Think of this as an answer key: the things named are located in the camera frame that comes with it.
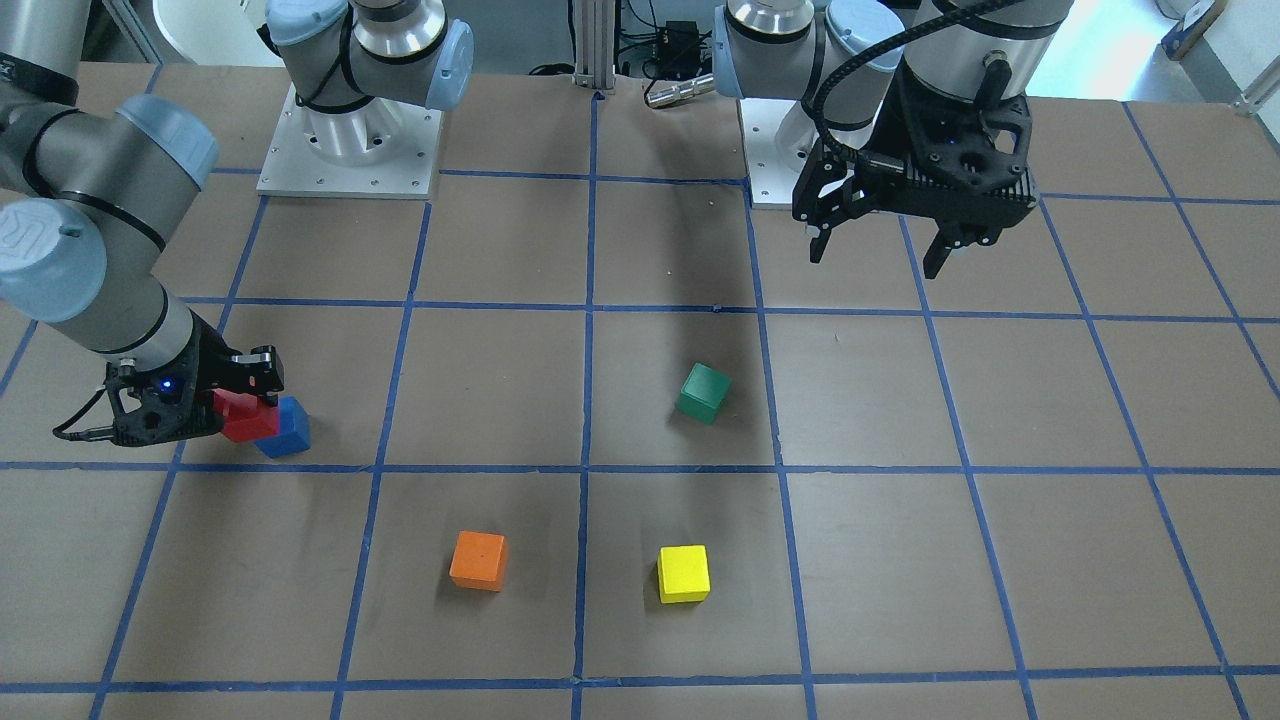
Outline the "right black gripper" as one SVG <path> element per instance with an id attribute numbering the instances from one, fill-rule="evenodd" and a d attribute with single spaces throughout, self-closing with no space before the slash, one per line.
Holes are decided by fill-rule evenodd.
<path id="1" fill-rule="evenodd" d="M 241 354 L 197 320 L 169 363 L 151 370 L 124 363 L 108 368 L 105 393 L 113 414 L 108 439 L 133 448 L 219 434 L 225 420 L 215 409 L 214 391 L 223 384 L 275 407 L 284 389 L 280 355 L 274 345 Z"/>

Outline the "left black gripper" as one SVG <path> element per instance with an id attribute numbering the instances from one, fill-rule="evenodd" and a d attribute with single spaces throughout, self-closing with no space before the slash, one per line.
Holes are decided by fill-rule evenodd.
<path id="1" fill-rule="evenodd" d="M 1039 191 L 1028 161 L 1029 104 L 1023 94 L 1005 97 L 1011 83 L 1010 61 L 980 61 L 975 97 L 963 101 L 906 68 L 891 85 L 852 177 L 829 150 L 808 151 L 792 218 L 806 228 L 810 263 L 820 263 L 836 227 L 892 211 L 933 219 L 937 231 L 922 260 L 933 281 L 954 252 L 995 245 L 1020 223 Z"/>

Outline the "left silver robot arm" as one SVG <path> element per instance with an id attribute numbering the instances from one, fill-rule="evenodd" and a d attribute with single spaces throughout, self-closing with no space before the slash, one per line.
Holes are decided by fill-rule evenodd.
<path id="1" fill-rule="evenodd" d="M 933 220 L 922 270 L 991 246 L 1039 201 L 1027 86 L 1070 1 L 728 1 L 712 32 L 716 88 L 797 104 L 812 128 L 791 199 L 810 260 L 873 211 Z"/>

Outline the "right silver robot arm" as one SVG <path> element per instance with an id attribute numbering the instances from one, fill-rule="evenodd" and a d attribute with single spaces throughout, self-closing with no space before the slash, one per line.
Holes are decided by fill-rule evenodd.
<path id="1" fill-rule="evenodd" d="M 83 111 L 77 68 L 86 1 L 3 4 L 3 300 L 100 356 L 111 420 L 59 439 L 145 447 L 221 434 L 302 448 L 271 345 L 247 352 L 154 275 L 154 264 L 218 163 L 214 133 L 150 94 L 111 115 Z M 475 37 L 439 1 L 270 1 L 268 46 L 307 118 L 352 118 L 367 151 L 396 133 L 389 102 L 458 106 Z"/>

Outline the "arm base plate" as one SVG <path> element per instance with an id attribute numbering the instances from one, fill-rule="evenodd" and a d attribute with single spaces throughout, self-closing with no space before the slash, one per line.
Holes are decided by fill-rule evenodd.
<path id="1" fill-rule="evenodd" d="M 288 88 L 256 190 L 271 197 L 426 201 L 444 119 L 444 111 L 387 99 L 324 114 L 301 106 Z"/>
<path id="2" fill-rule="evenodd" d="M 794 187 L 817 141 L 813 120 L 800 102 L 782 99 L 742 99 L 739 118 L 751 205 L 790 210 Z"/>

